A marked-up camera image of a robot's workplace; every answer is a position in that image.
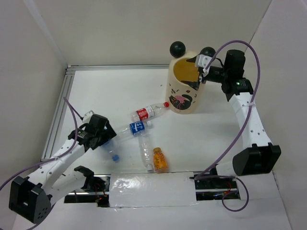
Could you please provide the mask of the blue label crushed bottle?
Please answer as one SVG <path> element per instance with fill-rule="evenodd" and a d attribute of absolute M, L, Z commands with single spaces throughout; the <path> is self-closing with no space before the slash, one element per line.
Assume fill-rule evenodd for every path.
<path fill-rule="evenodd" d="M 101 148 L 109 154 L 113 162 L 119 161 L 120 157 L 118 155 L 118 145 L 116 141 L 109 140 L 108 142 L 104 143 Z"/>

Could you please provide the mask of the red label plastic bottle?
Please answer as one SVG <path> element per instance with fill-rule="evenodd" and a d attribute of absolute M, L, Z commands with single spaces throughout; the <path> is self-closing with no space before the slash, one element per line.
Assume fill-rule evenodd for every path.
<path fill-rule="evenodd" d="M 168 102 L 155 103 L 132 112 L 130 116 L 132 122 L 145 121 L 163 114 L 167 111 L 168 107 Z"/>

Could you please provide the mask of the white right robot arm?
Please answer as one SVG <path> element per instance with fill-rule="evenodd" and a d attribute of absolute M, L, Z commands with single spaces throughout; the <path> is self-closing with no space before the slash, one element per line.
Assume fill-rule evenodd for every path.
<path fill-rule="evenodd" d="M 227 101 L 232 106 L 240 127 L 235 138 L 243 141 L 243 149 L 232 160 L 216 162 L 211 166 L 214 172 L 209 177 L 211 186 L 221 187 L 226 176 L 247 176 L 270 173 L 281 155 L 279 145 L 268 137 L 255 104 L 256 89 L 244 77 L 245 55 L 239 50 L 229 50 L 223 67 L 209 67 L 213 49 L 205 54 L 188 59 L 198 68 L 199 82 L 211 81 L 221 84 Z"/>

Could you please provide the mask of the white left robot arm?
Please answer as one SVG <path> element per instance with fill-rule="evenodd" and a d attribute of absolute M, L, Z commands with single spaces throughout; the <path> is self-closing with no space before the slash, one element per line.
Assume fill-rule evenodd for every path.
<path fill-rule="evenodd" d="M 84 166 L 70 165 L 88 150 L 94 150 L 116 136 L 109 120 L 94 114 L 72 131 L 50 161 L 11 183 L 9 209 L 33 224 L 41 223 L 57 201 L 74 190 L 105 191 L 105 180 Z"/>

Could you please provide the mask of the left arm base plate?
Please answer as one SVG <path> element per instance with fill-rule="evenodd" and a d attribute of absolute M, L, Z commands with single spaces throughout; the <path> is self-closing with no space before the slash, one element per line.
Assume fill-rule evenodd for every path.
<path fill-rule="evenodd" d="M 65 204 L 95 204 L 109 207 L 110 174 L 94 175 L 94 185 L 89 190 L 76 189 L 64 197 Z"/>

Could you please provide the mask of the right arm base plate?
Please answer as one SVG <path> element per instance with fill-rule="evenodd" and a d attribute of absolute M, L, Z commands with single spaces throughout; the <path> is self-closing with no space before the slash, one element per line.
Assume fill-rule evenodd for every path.
<path fill-rule="evenodd" d="M 209 178 L 195 180 L 197 175 L 189 177 L 194 182 L 197 201 L 211 201 L 225 199 L 240 199 L 237 183 L 228 178 Z"/>

